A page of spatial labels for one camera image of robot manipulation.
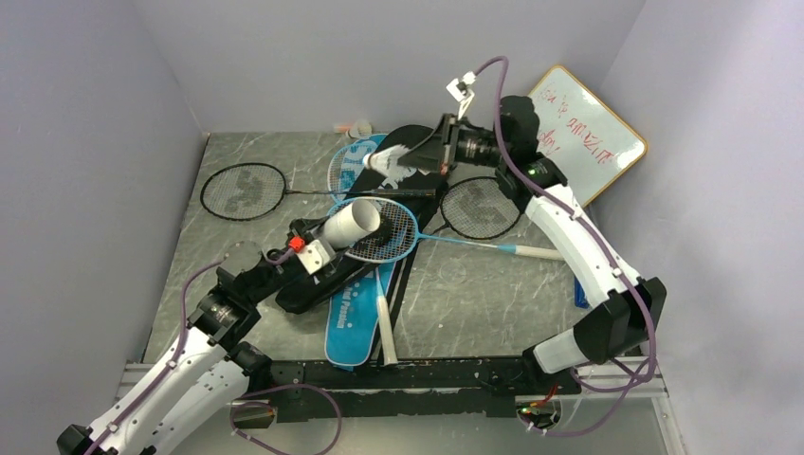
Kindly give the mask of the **shuttlecock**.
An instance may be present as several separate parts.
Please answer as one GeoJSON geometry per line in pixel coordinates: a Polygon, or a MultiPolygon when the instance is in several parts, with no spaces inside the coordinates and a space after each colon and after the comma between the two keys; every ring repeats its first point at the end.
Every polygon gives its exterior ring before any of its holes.
{"type": "Polygon", "coordinates": [[[400,172],[405,166],[399,164],[399,159],[407,155],[411,150],[401,144],[393,145],[383,150],[377,150],[362,158],[365,169],[372,170],[383,175],[400,172]]]}
{"type": "Polygon", "coordinates": [[[350,138],[365,139],[373,133],[373,126],[365,119],[356,120],[346,130],[346,134],[350,138]]]}

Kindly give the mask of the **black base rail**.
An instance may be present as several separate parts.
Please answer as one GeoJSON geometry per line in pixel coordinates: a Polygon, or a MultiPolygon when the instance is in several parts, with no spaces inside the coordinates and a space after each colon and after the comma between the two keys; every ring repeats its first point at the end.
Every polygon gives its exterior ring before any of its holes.
{"type": "Polygon", "coordinates": [[[323,360],[274,361],[246,380],[280,423],[312,419],[482,414],[512,417],[543,399],[578,395],[568,373],[535,376],[518,356],[403,359],[351,371],[323,360]]]}

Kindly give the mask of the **whiteboard with orange frame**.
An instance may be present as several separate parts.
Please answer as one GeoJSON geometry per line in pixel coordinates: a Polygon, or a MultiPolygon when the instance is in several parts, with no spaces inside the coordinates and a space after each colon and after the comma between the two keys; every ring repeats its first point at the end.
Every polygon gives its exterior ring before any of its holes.
{"type": "Polygon", "coordinates": [[[540,120],[538,151],[564,173],[584,207],[649,149],[648,143],[564,66],[529,94],[540,120]]]}

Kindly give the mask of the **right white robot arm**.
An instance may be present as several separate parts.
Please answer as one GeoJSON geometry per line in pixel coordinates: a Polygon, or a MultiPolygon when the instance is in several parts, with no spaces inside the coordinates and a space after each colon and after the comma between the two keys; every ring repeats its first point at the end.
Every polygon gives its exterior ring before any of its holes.
{"type": "Polygon", "coordinates": [[[667,297],[665,285],[644,278],[614,251],[563,171],[539,152],[541,122],[532,99],[502,98],[494,122],[485,129],[445,115],[435,128],[393,131],[379,149],[392,153],[394,171],[409,166],[439,173],[457,163],[493,169],[502,193],[547,235],[578,279],[592,310],[523,352],[521,381],[527,390],[545,392],[558,373],[614,361],[641,343],[649,346],[647,365],[631,376],[649,380],[657,369],[656,326],[667,297]]]}

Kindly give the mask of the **white shuttlecock tube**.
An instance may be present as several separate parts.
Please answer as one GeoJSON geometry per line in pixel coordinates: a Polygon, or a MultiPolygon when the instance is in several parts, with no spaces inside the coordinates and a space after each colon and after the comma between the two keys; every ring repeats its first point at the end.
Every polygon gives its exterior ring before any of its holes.
{"type": "Polygon", "coordinates": [[[370,199],[344,200],[332,208],[321,229],[321,237],[334,249],[351,246],[380,227],[379,206],[370,199]]]}

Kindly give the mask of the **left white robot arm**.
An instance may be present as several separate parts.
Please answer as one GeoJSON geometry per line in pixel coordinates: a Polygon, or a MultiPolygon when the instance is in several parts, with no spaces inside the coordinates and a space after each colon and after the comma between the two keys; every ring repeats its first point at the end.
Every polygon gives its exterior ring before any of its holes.
{"type": "Polygon", "coordinates": [[[244,340],[261,315],[260,302],[286,275],[311,276],[348,247],[375,233],[376,214],[356,205],[331,216],[297,220],[282,249],[253,242],[228,248],[214,271],[216,285],[184,319],[167,352],[111,409],[88,426],[72,425],[57,440],[62,454],[167,454],[225,404],[280,390],[272,360],[244,340]]]}

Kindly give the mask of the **transparent tube lid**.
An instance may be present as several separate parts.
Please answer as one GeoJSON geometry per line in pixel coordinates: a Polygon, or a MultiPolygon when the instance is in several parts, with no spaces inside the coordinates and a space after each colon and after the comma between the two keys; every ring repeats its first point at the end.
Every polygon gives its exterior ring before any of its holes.
{"type": "Polygon", "coordinates": [[[457,286],[466,281],[467,271],[460,261],[449,259],[439,267],[438,276],[446,285],[457,286]]]}

